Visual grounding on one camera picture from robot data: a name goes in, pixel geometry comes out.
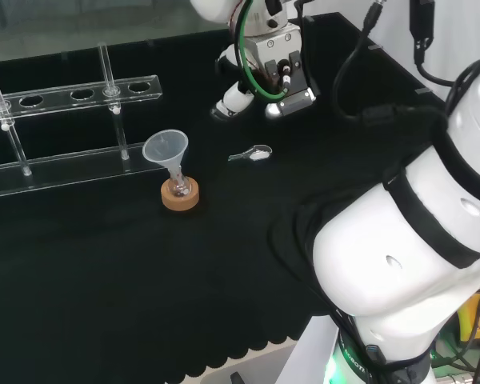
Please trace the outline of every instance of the clear acrylic test tube rack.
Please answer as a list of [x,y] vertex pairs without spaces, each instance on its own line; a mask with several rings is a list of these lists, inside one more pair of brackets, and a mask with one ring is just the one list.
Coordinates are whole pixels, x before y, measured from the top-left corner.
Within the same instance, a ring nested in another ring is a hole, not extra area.
[[[0,125],[16,162],[0,164],[0,196],[147,172],[161,167],[142,156],[143,143],[128,145],[122,104],[162,96],[158,76],[114,80],[106,45],[98,45],[104,81],[15,94],[0,91]],[[17,134],[17,120],[41,114],[107,106],[118,145],[111,148],[28,159]]]

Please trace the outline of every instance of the metal spoon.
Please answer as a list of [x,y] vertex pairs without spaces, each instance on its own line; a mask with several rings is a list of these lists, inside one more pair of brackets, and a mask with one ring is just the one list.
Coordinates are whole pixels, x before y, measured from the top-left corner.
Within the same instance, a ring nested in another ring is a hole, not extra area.
[[272,148],[269,146],[253,146],[249,148],[242,154],[233,154],[228,158],[228,162],[232,162],[233,160],[241,160],[241,159],[249,159],[253,162],[258,160],[264,160],[269,158],[272,155]]

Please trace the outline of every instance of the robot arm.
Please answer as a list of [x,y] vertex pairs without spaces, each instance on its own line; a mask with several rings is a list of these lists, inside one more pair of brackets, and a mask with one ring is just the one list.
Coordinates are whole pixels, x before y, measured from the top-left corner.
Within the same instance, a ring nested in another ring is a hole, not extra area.
[[199,16],[209,22],[227,23],[241,0],[190,0]]
[[[190,1],[206,20],[224,22],[234,27],[239,22],[243,23],[244,53],[256,78],[254,81],[261,81],[262,89],[274,90],[281,88],[283,83],[286,84],[286,95],[283,99],[268,102],[264,98],[264,101],[269,103],[266,108],[267,117],[284,116],[313,103],[315,97],[306,80],[301,56],[301,29],[288,22],[284,6],[288,0]],[[246,18],[238,20],[242,8],[246,6],[249,6]],[[236,78],[240,78],[244,71],[242,66],[238,68],[233,46],[222,52],[218,64],[224,71],[236,72]],[[240,114],[256,97],[263,98],[255,89],[252,78],[244,75],[212,109],[212,116],[227,120]]]

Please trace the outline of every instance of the black strap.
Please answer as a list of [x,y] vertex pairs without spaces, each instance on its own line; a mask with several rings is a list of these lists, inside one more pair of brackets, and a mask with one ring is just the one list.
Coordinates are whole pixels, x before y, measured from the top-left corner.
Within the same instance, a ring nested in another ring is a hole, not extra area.
[[480,200],[480,174],[464,160],[444,128],[433,129],[432,143],[451,177],[469,194]]
[[407,180],[404,169],[385,178],[384,188],[391,194],[409,225],[437,254],[453,266],[463,269],[480,258],[480,253],[453,238],[423,205]]

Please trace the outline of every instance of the black tablecloth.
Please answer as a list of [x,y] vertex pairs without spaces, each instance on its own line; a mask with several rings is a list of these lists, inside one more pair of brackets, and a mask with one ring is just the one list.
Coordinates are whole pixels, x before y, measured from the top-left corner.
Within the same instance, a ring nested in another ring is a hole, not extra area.
[[[167,212],[165,171],[0,198],[0,383],[178,382],[298,338],[324,313],[272,257],[269,223],[309,194],[376,182],[422,147],[426,124],[360,130],[337,121],[329,89],[358,32],[337,14],[317,17],[313,31],[322,95],[277,122],[261,105],[229,124],[210,118],[230,85],[214,73],[225,30],[110,47],[115,77],[158,74],[164,91],[159,102],[124,105],[128,142],[185,131],[183,169],[201,201],[187,214]],[[0,62],[4,92],[100,78],[96,50]],[[342,104],[437,103],[420,87],[381,50],[366,50]],[[104,108],[22,119],[18,132],[30,158],[114,144]],[[273,157],[226,161],[253,144],[271,146]],[[11,159],[0,131],[0,162]]]

